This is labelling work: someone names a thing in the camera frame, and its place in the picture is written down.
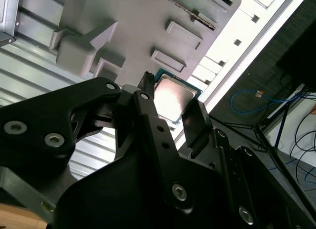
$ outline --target black cable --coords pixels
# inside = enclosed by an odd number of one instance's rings
[[[299,125],[298,125],[298,127],[296,128],[296,131],[295,131],[295,144],[297,143],[297,133],[298,133],[298,130],[300,129],[300,127],[301,127],[301,124],[304,122],[304,120],[313,112],[313,111],[315,111],[316,110],[316,108],[313,108],[306,116],[304,116],[304,118],[301,120],[301,122],[299,123]]]
[[[298,169],[298,164],[300,163],[301,159],[303,158],[303,156],[308,153],[308,152],[312,152],[312,151],[315,151],[315,147],[311,147],[310,149],[308,150],[305,150],[305,152],[301,155],[301,157],[298,159],[298,162],[296,164],[296,167],[295,167],[295,176],[296,176],[296,180],[297,180],[297,183],[300,184],[299,180],[298,180],[298,175],[297,175],[297,169]]]
[[[313,109],[312,109],[307,115],[305,115],[304,118],[300,121],[300,123],[299,123],[299,125],[297,126],[296,131],[295,131],[295,136],[294,136],[295,145],[293,146],[292,150],[290,151],[290,158],[291,158],[291,159],[292,159],[292,153],[293,153],[293,150],[294,150],[295,147],[298,147],[300,150],[304,151],[304,153],[303,153],[303,154],[301,155],[301,157],[299,158],[299,160],[298,160],[298,162],[297,162],[297,164],[296,164],[296,168],[295,168],[295,176],[296,176],[296,180],[297,180],[297,183],[298,183],[298,184],[300,184],[300,183],[299,183],[299,180],[298,180],[298,175],[297,175],[297,169],[298,169],[298,167],[299,167],[299,163],[300,163],[301,159],[303,158],[303,156],[304,156],[307,152],[316,151],[316,146],[315,146],[315,144],[316,144],[316,134],[315,134],[315,138],[314,138],[314,146],[313,146],[313,147],[311,147],[311,148],[309,148],[309,149],[306,150],[306,149],[300,147],[300,146],[298,145],[298,143],[299,143],[304,137],[306,137],[307,135],[309,135],[309,134],[311,134],[311,133],[316,133],[316,130],[310,131],[310,132],[304,134],[303,136],[301,136],[301,138],[300,138],[299,140],[297,140],[297,134],[298,134],[298,130],[300,129],[300,127],[301,127],[302,123],[304,122],[304,120],[305,120],[313,111],[315,111],[315,110],[316,110],[316,108],[313,108]]]
[[[298,146],[298,143],[299,143],[303,138],[305,138],[307,135],[312,134],[312,133],[316,133],[316,130],[313,130],[313,131],[310,131],[310,132],[305,133],[304,135],[302,135],[302,136],[300,137],[300,139],[299,139],[298,141],[297,141],[296,139],[294,140],[294,141],[295,141],[295,144],[293,145],[293,147],[292,147],[292,149],[291,149],[291,151],[290,151],[290,159],[291,159],[291,160],[292,160],[292,153],[293,153],[295,147],[298,147],[298,148],[299,148],[300,150],[302,150],[302,151],[306,151],[306,149],[303,149],[303,148],[299,147],[299,146]]]

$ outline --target bolt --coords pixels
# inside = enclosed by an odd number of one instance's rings
[[[221,137],[225,138],[225,134],[224,134],[221,130],[218,130],[217,133],[218,133]]]
[[[65,142],[64,137],[56,133],[47,134],[44,140],[48,146],[53,148],[59,148]]]
[[[172,186],[172,193],[179,201],[185,201],[188,197],[186,190],[179,184]]]
[[[4,125],[4,130],[7,134],[23,134],[27,130],[25,123],[13,120]]]
[[[115,89],[115,86],[110,84],[110,83],[107,83],[107,88],[111,89],[111,90],[114,90]]]
[[[146,100],[149,99],[149,97],[148,97],[146,94],[144,94],[144,93],[140,94],[140,96],[141,96],[142,98],[146,99]]]
[[[253,218],[251,214],[248,212],[247,209],[244,207],[239,207],[239,214],[241,218],[248,224],[248,225],[253,225]]]

